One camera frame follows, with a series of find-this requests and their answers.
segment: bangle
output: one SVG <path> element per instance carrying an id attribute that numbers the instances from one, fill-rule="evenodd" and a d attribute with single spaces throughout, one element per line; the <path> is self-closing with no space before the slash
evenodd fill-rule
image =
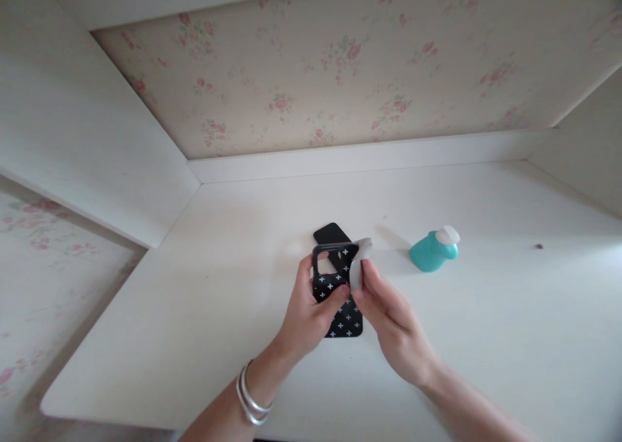
<path id="1" fill-rule="evenodd" d="M 257 403 L 255 403 L 255 401 L 251 398 L 250 393 L 248 393 L 248 388 L 246 387 L 246 370 L 248 369 L 248 366 L 250 366 L 250 364 L 253 362 L 253 360 L 250 360 L 248 362 L 248 364 L 246 366 L 244 366 L 242 368 L 242 377 L 240 379 L 240 381 L 242 382 L 242 394 L 244 395 L 244 398 L 246 398 L 246 401 L 248 401 L 248 403 L 251 405 L 251 407 L 259 413 L 270 413 L 270 410 L 272 409 L 272 403 L 270 403 L 270 405 L 267 408 L 264 408 L 263 406 L 259 406 Z"/>
<path id="2" fill-rule="evenodd" d="M 248 368 L 248 364 L 246 364 L 242 368 L 241 372 L 238 374 L 238 378 L 235 382 L 235 389 L 238 392 L 238 398 L 240 399 L 240 404 L 242 405 L 244 409 L 244 413 L 246 413 L 246 417 L 248 421 L 250 421 L 251 424 L 253 424 L 254 426 L 260 426 L 263 423 L 265 423 L 266 420 L 268 419 L 268 413 L 272 409 L 272 404 L 270 404 L 268 408 L 263 408 L 259 406 L 257 403 L 255 403 L 255 401 L 253 401 L 253 399 L 249 395 L 248 389 L 246 388 L 246 369 Z M 247 402 L 250 403 L 250 405 L 256 411 L 258 411 L 259 413 L 262 413 L 261 417 L 256 418 L 255 415 L 253 415 L 253 412 L 249 408 Z"/>

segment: phone case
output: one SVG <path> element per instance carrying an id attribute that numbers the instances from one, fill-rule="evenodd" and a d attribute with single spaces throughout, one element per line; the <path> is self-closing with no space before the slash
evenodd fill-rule
<path id="1" fill-rule="evenodd" d="M 325 251 L 328 252 L 328 258 L 334 254 L 341 264 L 341 268 L 335 266 L 337 273 L 323 275 L 319 272 L 317 256 Z M 325 301 L 339 285 L 344 283 L 350 285 L 350 265 L 357 251 L 358 245 L 353 242 L 320 244 L 313 249 L 313 296 L 318 303 Z M 363 333 L 363 314 L 350 295 L 333 317 L 326 338 L 352 338 L 361 333 Z"/>

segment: spray bottle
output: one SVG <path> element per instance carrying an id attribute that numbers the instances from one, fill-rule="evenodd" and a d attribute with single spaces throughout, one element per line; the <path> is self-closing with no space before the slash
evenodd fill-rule
<path id="1" fill-rule="evenodd" d="M 449 225 L 428 233 L 410 249 L 410 258 L 423 272 L 434 272 L 441 268 L 447 259 L 458 257 L 460 241 L 458 232 Z"/>

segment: white desk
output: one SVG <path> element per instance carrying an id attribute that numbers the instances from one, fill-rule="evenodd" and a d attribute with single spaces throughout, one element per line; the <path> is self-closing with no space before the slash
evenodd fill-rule
<path id="1" fill-rule="evenodd" d="M 526 162 L 202 186 L 42 410 L 185 428 L 277 332 L 297 262 L 328 222 L 373 238 L 379 269 L 440 354 L 544 440 L 620 431 L 622 223 Z M 406 250 L 443 224 L 460 232 L 460 256 L 420 273 Z M 297 366 L 259 435 L 449 440 L 367 322 L 361 337 L 323 340 Z"/>

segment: white cap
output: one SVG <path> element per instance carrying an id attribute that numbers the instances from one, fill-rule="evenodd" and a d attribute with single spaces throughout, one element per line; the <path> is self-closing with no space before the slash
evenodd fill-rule
<path id="1" fill-rule="evenodd" d="M 445 225 L 443 228 L 436 232 L 436 239 L 439 243 L 446 246 L 457 244 L 460 241 L 460 235 L 454 230 L 454 227 Z"/>

